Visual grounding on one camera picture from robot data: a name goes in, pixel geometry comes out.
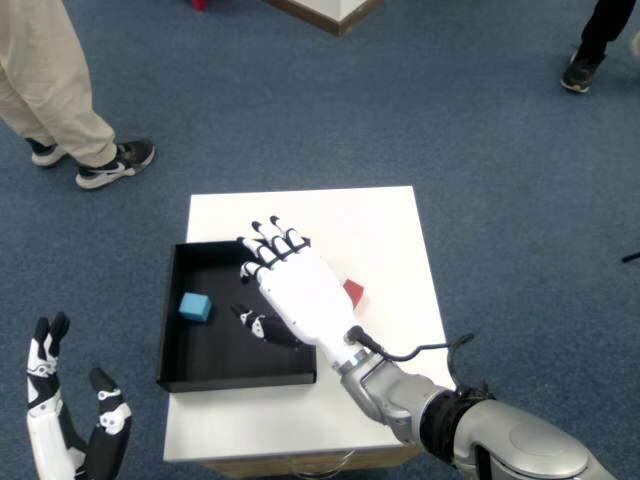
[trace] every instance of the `robotic arm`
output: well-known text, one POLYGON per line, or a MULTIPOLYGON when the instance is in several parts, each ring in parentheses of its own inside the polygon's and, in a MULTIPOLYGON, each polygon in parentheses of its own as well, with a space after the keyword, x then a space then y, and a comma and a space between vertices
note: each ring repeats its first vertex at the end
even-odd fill
POLYGON ((401 442, 422 445, 465 480, 615 480, 580 442, 486 389, 454 392, 402 371, 364 333, 348 295, 309 241, 275 216, 271 225, 254 222, 253 228, 262 240, 238 240, 257 261, 245 263, 240 275, 257 280, 283 324, 241 306, 238 316, 264 340, 287 346, 295 337, 317 345, 362 411, 401 442))
POLYGON ((27 364, 27 427, 41 480, 116 478, 131 429, 131 410, 115 382, 101 369, 90 373, 100 404, 100 419, 89 444, 78 435, 60 396, 56 373, 60 342, 69 319, 58 313, 38 322, 27 364))

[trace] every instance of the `beige pants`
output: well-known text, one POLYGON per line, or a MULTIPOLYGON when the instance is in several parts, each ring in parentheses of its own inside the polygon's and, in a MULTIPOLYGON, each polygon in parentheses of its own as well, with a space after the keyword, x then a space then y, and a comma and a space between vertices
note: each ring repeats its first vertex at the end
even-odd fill
POLYGON ((84 165, 115 157, 113 130, 93 111, 89 69, 62 0, 0 0, 0 117, 84 165))

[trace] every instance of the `blue cube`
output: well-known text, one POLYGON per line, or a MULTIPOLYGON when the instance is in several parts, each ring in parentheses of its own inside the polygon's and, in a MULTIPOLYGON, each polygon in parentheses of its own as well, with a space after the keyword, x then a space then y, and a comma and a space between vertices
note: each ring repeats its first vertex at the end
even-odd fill
POLYGON ((180 302, 180 315, 193 322, 206 322, 211 312, 211 301, 206 295, 185 293, 180 302))

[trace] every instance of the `leg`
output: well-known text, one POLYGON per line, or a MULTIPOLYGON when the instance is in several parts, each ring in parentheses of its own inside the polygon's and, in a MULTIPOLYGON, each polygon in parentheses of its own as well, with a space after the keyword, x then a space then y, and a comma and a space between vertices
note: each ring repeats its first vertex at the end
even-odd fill
POLYGON ((607 42, 612 42, 624 29, 636 0, 599 0, 582 32, 582 45, 577 58, 600 61, 607 42))
POLYGON ((56 143, 51 134, 42 126, 29 106, 13 89, 4 70, 0 66, 0 117, 11 129, 23 138, 50 146, 56 143))
POLYGON ((78 162, 99 167, 114 159, 114 133, 93 111, 89 70, 62 0, 0 2, 0 65, 41 125, 78 162))

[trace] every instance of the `black pants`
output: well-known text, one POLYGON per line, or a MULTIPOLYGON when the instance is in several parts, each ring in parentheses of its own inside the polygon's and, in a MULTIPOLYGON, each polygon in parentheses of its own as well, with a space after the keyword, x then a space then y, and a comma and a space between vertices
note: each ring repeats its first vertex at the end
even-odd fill
POLYGON ((636 0, 598 0, 593 16, 582 32, 578 57, 602 60, 607 42, 618 38, 635 4, 636 0))

